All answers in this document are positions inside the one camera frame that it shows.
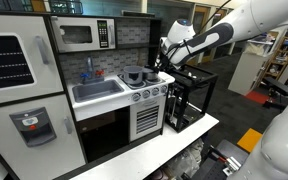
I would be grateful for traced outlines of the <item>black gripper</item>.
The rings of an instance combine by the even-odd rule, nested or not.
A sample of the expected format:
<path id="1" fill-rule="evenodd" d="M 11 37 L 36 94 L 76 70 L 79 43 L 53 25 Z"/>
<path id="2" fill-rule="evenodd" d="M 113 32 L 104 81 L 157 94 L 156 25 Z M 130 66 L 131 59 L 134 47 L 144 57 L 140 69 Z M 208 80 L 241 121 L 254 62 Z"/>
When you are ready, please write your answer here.
<path id="1" fill-rule="evenodd" d="M 169 65 L 169 60 L 167 57 L 162 57 L 160 59 L 156 59 L 155 61 L 155 67 L 159 71 L 165 71 Z"/>

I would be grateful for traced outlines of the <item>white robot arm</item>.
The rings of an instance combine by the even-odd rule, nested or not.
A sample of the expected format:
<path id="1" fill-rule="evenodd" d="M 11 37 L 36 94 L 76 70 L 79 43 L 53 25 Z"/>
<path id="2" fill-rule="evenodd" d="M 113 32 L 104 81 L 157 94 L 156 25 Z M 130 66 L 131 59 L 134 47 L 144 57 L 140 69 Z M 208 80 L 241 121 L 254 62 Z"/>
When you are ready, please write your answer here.
<path id="1" fill-rule="evenodd" d="M 247 0 L 201 34 L 187 19 L 178 19 L 161 38 L 155 65 L 159 70 L 179 69 L 196 55 L 232 42 L 252 39 L 288 25 L 288 0 Z"/>

